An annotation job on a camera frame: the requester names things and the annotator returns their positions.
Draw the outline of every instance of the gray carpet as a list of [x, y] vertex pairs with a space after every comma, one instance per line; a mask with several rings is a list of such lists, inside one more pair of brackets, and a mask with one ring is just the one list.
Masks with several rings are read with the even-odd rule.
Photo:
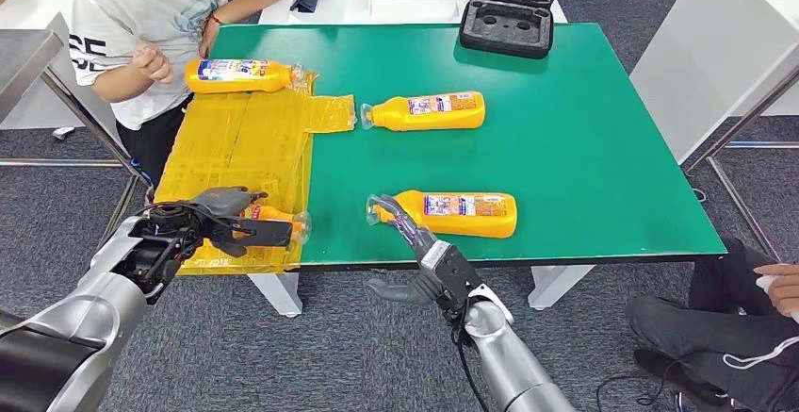
[[[673, 1], [561, 0], [570, 20], [602, 24], [628, 70]], [[0, 154], [109, 157], [84, 130], [65, 142], [48, 133], [2, 131]], [[799, 124], [764, 119], [752, 137], [799, 140]], [[722, 160], [777, 250], [796, 259], [799, 209], [786, 202], [784, 190], [799, 177], [799, 152], [726, 152]], [[0, 307], [29, 316], [71, 289], [88, 265], [125, 179], [122, 169], [0, 169], [5, 217], [0, 220]], [[708, 166], [692, 182], [708, 194], [706, 210], [720, 232], [754, 243]], [[141, 197], [138, 190], [129, 211]], [[480, 274], [501, 294], [517, 319], [514, 329], [574, 406], [593, 411], [602, 379], [635, 372], [635, 342], [623, 315], [628, 297], [684, 300], [691, 268], [596, 268], [543, 312], [526, 304], [533, 287], [529, 269]], [[412, 274], [305, 273], [300, 282], [305, 309], [294, 319], [278, 316], [243, 276], [178, 278], [132, 337], [103, 410], [479, 410], [434, 307], [375, 301], [363, 289], [373, 275], [402, 282]], [[671, 410], [666, 398], [653, 407], [635, 403], [654, 389], [642, 381], [607, 386], [603, 410]]]

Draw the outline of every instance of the plastic bottle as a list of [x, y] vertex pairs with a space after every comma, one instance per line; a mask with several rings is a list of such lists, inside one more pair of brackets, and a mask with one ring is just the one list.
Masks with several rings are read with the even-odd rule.
[[296, 240], [300, 244], [304, 244], [311, 237], [311, 215], [307, 211], [290, 214], [274, 206], [249, 205], [241, 213], [241, 217], [257, 221], [291, 222], [291, 240]]
[[[406, 190], [394, 199], [417, 224], [433, 233], [508, 238], [516, 228], [516, 200], [507, 193]], [[367, 220], [370, 224], [389, 222], [392, 215], [370, 197]]]
[[398, 96], [377, 106], [361, 105], [364, 129], [381, 126], [392, 131], [471, 129], [485, 119], [485, 101], [477, 91], [432, 96]]
[[187, 63], [184, 76], [195, 93], [278, 91], [305, 84], [302, 66], [271, 60], [193, 59]]

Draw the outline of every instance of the yellow tape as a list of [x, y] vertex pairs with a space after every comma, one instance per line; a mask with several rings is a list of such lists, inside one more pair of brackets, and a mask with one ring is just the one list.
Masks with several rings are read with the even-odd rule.
[[[352, 96], [311, 96], [304, 90], [197, 95], [175, 139], [155, 193], [157, 202], [186, 200], [205, 189], [246, 186], [269, 196], [283, 212], [307, 208], [312, 133], [352, 130]], [[206, 241], [181, 275], [284, 272], [300, 262], [302, 247], [250, 247], [233, 258]]]

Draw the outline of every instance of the white t-shirt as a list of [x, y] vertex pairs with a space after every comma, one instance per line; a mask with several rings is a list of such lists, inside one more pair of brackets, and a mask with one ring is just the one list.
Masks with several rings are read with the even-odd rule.
[[79, 85], [92, 85], [102, 72], [127, 65], [140, 41], [150, 42], [169, 58], [174, 79], [155, 82], [140, 96], [112, 104], [125, 127], [138, 130], [188, 97], [186, 63], [199, 56], [208, 15], [227, 0], [74, 0], [70, 55]]

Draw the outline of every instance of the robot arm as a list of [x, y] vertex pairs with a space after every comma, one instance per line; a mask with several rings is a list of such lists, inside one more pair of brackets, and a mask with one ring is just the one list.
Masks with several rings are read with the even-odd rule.
[[439, 240], [427, 228], [419, 228], [390, 196], [369, 197], [367, 214], [371, 215], [375, 206], [394, 216], [391, 223], [414, 249], [421, 272], [410, 286], [388, 286], [374, 279], [367, 286], [387, 300], [417, 304], [435, 301], [453, 326], [453, 335], [465, 330], [480, 353], [482, 371], [499, 410], [574, 411], [511, 328], [511, 312], [458, 248]]
[[147, 305], [204, 239], [231, 255], [243, 255], [247, 246], [288, 245], [291, 222], [239, 217], [264, 196], [215, 188], [125, 220], [67, 297], [0, 327], [0, 410], [96, 410]]

